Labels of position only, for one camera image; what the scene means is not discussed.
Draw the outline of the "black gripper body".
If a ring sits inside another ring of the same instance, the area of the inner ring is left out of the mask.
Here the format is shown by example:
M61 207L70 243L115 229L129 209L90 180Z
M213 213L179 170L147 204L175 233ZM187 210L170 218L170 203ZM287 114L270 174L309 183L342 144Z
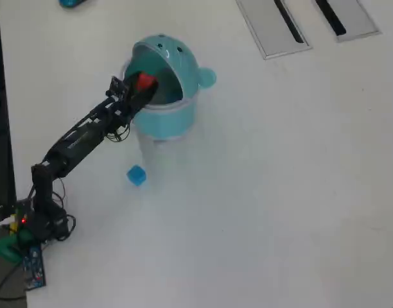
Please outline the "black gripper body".
M126 97L111 95L114 100L111 106L111 124L129 124L143 107L141 93L129 94Z

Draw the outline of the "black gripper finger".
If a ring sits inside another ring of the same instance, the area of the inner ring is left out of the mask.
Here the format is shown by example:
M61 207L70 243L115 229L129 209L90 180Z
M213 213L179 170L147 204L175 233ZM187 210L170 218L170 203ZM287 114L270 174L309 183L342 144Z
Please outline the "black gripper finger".
M123 79L123 85L127 88L129 92L139 92L139 77L140 73L134 73L130 76L125 76Z
M139 112L142 108L149 104L155 96L157 89L158 84L153 83L148 88L135 93L131 98L131 110L133 112Z

